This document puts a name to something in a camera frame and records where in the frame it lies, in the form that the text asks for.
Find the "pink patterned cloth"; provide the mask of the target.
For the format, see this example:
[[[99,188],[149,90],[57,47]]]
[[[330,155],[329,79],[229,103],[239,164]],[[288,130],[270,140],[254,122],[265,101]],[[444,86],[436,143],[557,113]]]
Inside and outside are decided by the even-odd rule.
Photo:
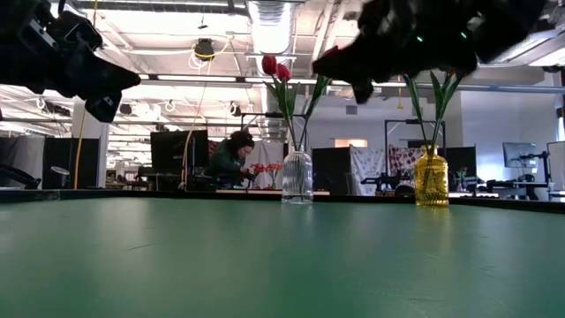
[[[388,146],[389,175],[413,178],[416,161],[423,155],[421,148]]]

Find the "black partition panel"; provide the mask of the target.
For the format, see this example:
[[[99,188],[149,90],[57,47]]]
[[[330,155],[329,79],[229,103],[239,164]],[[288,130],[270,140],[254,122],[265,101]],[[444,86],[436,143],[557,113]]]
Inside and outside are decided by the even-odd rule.
[[[74,149],[75,143],[72,138],[46,138],[43,149],[42,183],[43,189],[61,189],[58,185],[58,177],[50,170],[51,166],[59,166],[70,172],[68,186],[72,189]]]
[[[314,148],[313,189],[331,195],[347,195],[348,175],[351,173],[349,148]]]

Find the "person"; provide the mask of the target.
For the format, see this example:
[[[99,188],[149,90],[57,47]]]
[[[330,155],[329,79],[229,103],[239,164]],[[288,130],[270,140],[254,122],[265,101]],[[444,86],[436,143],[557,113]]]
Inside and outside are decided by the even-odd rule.
[[[255,175],[245,166],[245,159],[254,150],[254,146],[254,140],[248,131],[235,131],[217,145],[204,174],[220,187],[241,186],[244,179],[253,181]]]

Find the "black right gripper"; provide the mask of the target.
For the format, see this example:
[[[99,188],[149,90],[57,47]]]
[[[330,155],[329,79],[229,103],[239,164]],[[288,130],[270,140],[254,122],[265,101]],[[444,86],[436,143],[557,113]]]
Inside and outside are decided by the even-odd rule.
[[[334,46],[313,62],[313,72],[352,84],[356,103],[365,104],[373,95],[372,81],[431,69],[462,78],[476,70],[468,22],[477,13],[470,0],[393,0],[393,5],[398,35]]]

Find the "white patterned cloth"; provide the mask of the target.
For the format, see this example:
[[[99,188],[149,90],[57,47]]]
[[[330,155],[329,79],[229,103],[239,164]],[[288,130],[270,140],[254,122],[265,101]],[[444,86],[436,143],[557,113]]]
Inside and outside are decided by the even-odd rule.
[[[377,185],[363,185],[361,181],[365,178],[377,178],[384,171],[385,155],[383,149],[350,146],[350,174],[353,195],[374,196]]]

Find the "black metal stand frame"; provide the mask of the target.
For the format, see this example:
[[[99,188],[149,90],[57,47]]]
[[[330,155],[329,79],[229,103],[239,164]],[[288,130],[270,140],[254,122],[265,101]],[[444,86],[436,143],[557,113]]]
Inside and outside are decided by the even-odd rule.
[[[263,141],[278,141],[286,146],[284,150],[285,155],[283,160],[288,154],[288,126],[283,119],[281,112],[263,112],[263,113],[244,113],[241,118],[240,127],[242,129],[248,128],[250,125],[245,122],[246,117],[251,117],[252,121],[260,128],[261,139]],[[304,115],[294,115],[294,128],[297,137],[297,144],[301,137],[301,132],[304,128]]]
[[[394,127],[389,129],[388,125],[389,124],[394,124]],[[432,128],[435,128],[436,124],[434,121],[430,121],[430,120],[424,120],[425,124],[429,124]],[[385,130],[385,135],[384,135],[384,142],[385,142],[385,152],[388,154],[388,136],[395,130],[395,128],[399,125],[399,124],[406,124],[406,125],[419,125],[419,121],[414,118],[414,119],[385,119],[384,120],[384,130]],[[447,139],[446,139],[446,126],[445,126],[445,122],[441,121],[441,133],[440,133],[441,137],[442,137],[442,151],[445,153],[447,151]]]

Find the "background orange flower bouquet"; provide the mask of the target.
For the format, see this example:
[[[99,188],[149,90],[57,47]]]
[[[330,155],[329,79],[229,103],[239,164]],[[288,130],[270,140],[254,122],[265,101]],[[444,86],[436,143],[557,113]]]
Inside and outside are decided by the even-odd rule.
[[[254,189],[260,189],[259,182],[260,176],[265,174],[269,178],[269,182],[264,187],[264,190],[275,190],[276,189],[276,179],[278,174],[283,170],[283,165],[279,162],[276,163],[252,163],[250,170],[254,175],[254,180],[252,182]]]

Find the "yellow glass vase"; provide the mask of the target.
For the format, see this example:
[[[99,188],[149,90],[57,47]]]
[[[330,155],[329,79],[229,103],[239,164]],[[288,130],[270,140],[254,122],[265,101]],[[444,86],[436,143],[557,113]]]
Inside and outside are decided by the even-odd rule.
[[[421,147],[422,156],[415,162],[415,199],[418,206],[448,205],[448,162],[437,154],[436,146]]]

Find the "corrugated silver ceiling duct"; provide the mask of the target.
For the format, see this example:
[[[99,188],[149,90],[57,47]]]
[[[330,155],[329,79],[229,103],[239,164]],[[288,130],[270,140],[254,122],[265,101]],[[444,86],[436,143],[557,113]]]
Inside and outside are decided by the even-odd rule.
[[[253,52],[260,76],[263,55],[276,56],[278,63],[290,65],[292,26],[295,5],[283,1],[251,0],[246,2],[251,17]],[[260,137],[265,142],[284,142],[287,125],[282,118],[259,117]]]

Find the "orange tulip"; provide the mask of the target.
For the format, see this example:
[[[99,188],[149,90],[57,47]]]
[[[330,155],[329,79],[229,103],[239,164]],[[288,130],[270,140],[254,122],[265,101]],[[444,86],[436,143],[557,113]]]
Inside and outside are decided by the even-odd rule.
[[[444,96],[443,108],[442,108],[442,119],[448,107],[448,103],[451,100],[453,94],[458,89],[461,82],[461,78],[457,77],[453,72],[446,72],[444,81],[441,84],[442,93]]]
[[[428,145],[428,139],[426,137],[426,131],[425,131],[424,121],[423,121],[423,117],[422,117],[422,110],[420,109],[418,88],[416,87],[416,84],[415,84],[413,78],[408,73],[404,73],[402,75],[402,78],[403,78],[403,81],[405,82],[405,85],[406,85],[406,87],[407,87],[407,89],[410,93],[412,108],[415,111],[416,118],[417,118],[418,124],[420,126],[420,130],[422,132],[423,140],[424,140],[425,144]]]

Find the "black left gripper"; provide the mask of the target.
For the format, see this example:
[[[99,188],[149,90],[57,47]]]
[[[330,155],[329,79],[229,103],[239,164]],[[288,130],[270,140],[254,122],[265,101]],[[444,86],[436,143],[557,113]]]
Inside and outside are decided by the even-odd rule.
[[[66,97],[86,100],[86,111],[101,123],[112,123],[122,91],[140,84],[140,76],[94,54],[78,39],[69,42],[60,33],[57,19],[32,19],[26,30],[34,38],[33,53],[41,67],[37,85]]]

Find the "white square pillar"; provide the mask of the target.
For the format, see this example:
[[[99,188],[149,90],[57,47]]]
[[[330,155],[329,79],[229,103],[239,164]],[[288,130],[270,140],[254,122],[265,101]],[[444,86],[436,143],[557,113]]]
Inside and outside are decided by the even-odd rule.
[[[86,103],[72,99],[72,141],[75,143],[72,188],[104,187],[106,184],[109,124],[86,111]]]

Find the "tulip with green stem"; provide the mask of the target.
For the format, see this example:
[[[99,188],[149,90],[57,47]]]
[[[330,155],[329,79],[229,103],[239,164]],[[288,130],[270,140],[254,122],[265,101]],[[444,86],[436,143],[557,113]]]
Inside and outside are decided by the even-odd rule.
[[[442,86],[433,72],[430,72],[430,77],[433,84],[433,93],[435,98],[435,107],[434,107],[435,126],[433,129],[433,137],[432,137],[432,147],[435,148],[437,143],[437,136],[439,133],[441,120],[442,120],[442,108],[443,108],[444,96],[442,93]]]

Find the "black curved chair back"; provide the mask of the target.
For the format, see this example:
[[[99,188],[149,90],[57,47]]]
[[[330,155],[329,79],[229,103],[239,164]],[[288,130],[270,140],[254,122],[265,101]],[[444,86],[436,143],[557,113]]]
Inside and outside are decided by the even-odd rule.
[[[36,190],[41,184],[40,178],[34,178],[28,173],[11,167],[9,165],[0,163],[0,177],[8,178],[15,182],[18,182],[24,186],[27,190]]]

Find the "small desk lamp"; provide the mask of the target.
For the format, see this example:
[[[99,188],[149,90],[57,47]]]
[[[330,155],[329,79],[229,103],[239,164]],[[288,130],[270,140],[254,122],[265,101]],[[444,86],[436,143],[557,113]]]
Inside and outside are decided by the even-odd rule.
[[[58,177],[58,185],[60,188],[65,189],[68,186],[70,172],[59,166],[51,166],[50,170]]]

